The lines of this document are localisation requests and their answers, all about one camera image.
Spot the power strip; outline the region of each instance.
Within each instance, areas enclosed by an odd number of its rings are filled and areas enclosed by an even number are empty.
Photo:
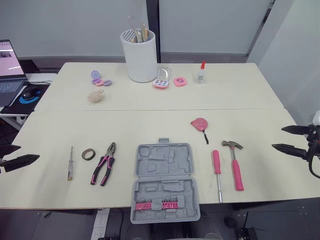
[[[110,208],[98,209],[98,212],[95,215],[91,240],[98,240],[98,238],[105,237],[109,212]]]

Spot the pen holder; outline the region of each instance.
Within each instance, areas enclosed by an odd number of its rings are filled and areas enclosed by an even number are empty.
[[[148,40],[145,42],[131,42],[134,37],[132,29],[120,35],[128,74],[135,82],[147,83],[154,80],[158,74],[156,36],[149,30]]]

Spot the laptop screen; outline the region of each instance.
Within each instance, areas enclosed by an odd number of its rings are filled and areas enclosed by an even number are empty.
[[[0,40],[0,78],[24,75],[10,41]]]

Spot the empty tool case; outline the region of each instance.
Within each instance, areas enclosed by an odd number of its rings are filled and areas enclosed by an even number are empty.
[[[158,144],[137,148],[130,220],[133,224],[197,221],[200,218],[198,190],[190,177],[194,171],[187,143]]]

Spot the black tape roll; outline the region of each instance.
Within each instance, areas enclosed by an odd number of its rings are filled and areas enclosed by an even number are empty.
[[[86,154],[87,154],[87,153],[90,153],[90,152],[92,152],[92,155],[91,155],[90,157],[87,157],[87,158],[86,158]],[[82,153],[82,158],[83,158],[84,160],[89,161],[89,160],[93,159],[93,158],[95,157],[95,155],[96,155],[95,150],[93,150],[92,148],[89,148],[89,149],[83,151],[83,153]]]

